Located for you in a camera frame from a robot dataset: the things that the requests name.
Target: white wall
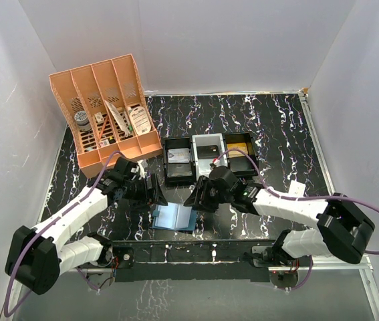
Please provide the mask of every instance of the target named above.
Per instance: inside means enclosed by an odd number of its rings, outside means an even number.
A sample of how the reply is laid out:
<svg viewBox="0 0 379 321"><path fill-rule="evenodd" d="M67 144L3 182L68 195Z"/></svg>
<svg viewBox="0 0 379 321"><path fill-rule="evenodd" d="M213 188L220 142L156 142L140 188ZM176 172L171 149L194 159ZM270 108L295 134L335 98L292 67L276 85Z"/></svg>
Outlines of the white wall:
<svg viewBox="0 0 379 321"><path fill-rule="evenodd" d="M309 103L336 189L379 206L379 0L357 1ZM370 249L379 250L379 217ZM379 256L371 255L379 287Z"/></svg>
<svg viewBox="0 0 379 321"><path fill-rule="evenodd" d="M145 90L309 86L354 0L20 0L57 70L133 53Z"/></svg>
<svg viewBox="0 0 379 321"><path fill-rule="evenodd" d="M13 232L39 217L64 133L53 72L18 1L0 1L0 311Z"/></svg>

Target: orange desk organizer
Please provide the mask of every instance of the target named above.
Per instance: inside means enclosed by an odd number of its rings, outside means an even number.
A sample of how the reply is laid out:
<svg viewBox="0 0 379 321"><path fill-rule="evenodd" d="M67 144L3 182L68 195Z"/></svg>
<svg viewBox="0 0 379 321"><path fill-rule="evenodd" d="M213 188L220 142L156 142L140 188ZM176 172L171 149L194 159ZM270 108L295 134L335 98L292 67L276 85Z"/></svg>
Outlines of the orange desk organizer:
<svg viewBox="0 0 379 321"><path fill-rule="evenodd" d="M135 161L162 154L160 137L147 110L137 65L132 55L58 72L50 75L49 81L74 136L78 164L87 178L96 176L115 150ZM150 132L137 135L132 123L133 131L125 137L104 105L104 100L113 104L121 113L126 111L129 114L131 107L135 106L146 108L152 125ZM92 128L87 132L81 131L74 120L75 114L81 110L87 113ZM104 122L107 121L106 124L97 123L94 115L99 112ZM100 144L102 140L111 138L116 142L108 146ZM115 165L118 157L117 154L112 158L108 168Z"/></svg>

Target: tabletop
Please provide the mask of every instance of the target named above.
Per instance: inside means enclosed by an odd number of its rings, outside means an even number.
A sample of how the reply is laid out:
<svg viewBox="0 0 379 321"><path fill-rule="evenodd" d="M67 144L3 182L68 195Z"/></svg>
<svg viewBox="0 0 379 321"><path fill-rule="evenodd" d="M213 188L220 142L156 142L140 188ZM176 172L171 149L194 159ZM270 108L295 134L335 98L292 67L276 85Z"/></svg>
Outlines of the tabletop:
<svg viewBox="0 0 379 321"><path fill-rule="evenodd" d="M238 94L210 96L153 96L146 98L160 137L181 137L222 132L252 132L260 155L260 170L268 185L288 191L291 180L306 185L305 194L327 195L313 141L297 94ZM157 173L168 202L183 203L191 190L167 188L162 156L148 159ZM80 171L69 128L66 130L49 188L42 219L47 219L72 200L87 178ZM97 231L112 241L216 239L276 239L284 229L303 225L270 216L240 213L222 204L216 213L197 213L193 232L152 228L152 210L130 211L125 202L111 206L83 226L72 238Z"/></svg>

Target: black marble table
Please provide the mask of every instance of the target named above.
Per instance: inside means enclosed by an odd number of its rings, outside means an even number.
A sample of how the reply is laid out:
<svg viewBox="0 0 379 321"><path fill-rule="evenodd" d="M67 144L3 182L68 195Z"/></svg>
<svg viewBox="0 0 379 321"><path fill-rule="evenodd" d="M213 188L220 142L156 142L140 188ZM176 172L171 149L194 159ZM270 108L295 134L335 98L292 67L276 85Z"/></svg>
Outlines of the black marble table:
<svg viewBox="0 0 379 321"><path fill-rule="evenodd" d="M305 183L306 195L328 193L297 94L155 96L146 100L161 137L254 132L261 156L260 169L269 185L287 191L295 179ZM188 187L165 187L162 156L149 159L148 164L152 173L158 173L167 200L183 203L191 191ZM67 130L42 219L61 209L86 182L78 168L72 134ZM229 205L221 205L214 214L198 212L197 227L192 233L165 231L152 228L151 211L134 213L120 204L119 208L111 207L95 216L73 240L93 231L112 241L268 240L288 228L304 226L276 217L240 213Z"/></svg>

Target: gray floor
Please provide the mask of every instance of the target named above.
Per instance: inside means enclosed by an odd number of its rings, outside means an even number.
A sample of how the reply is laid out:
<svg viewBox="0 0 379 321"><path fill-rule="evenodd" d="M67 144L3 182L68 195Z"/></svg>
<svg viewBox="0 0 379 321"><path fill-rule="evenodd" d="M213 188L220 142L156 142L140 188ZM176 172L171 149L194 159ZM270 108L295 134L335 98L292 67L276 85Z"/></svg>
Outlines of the gray floor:
<svg viewBox="0 0 379 321"><path fill-rule="evenodd" d="M76 272L69 272L46 294L30 295L14 318L39 321L373 319L358 270L314 270L309 282L290 294L244 280L194 280L112 284L97 295L88 290Z"/></svg>

